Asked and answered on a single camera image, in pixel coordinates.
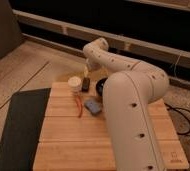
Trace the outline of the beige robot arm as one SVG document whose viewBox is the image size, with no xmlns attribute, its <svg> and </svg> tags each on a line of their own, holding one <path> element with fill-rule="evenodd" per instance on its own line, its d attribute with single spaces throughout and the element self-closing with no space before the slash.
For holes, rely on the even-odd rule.
<svg viewBox="0 0 190 171">
<path fill-rule="evenodd" d="M 98 38 L 83 47 L 91 70 L 105 67 L 111 75 L 103 86 L 103 108 L 117 171 L 166 171 L 148 105 L 161 99 L 169 79 L 161 68 L 110 53 Z"/>
</svg>

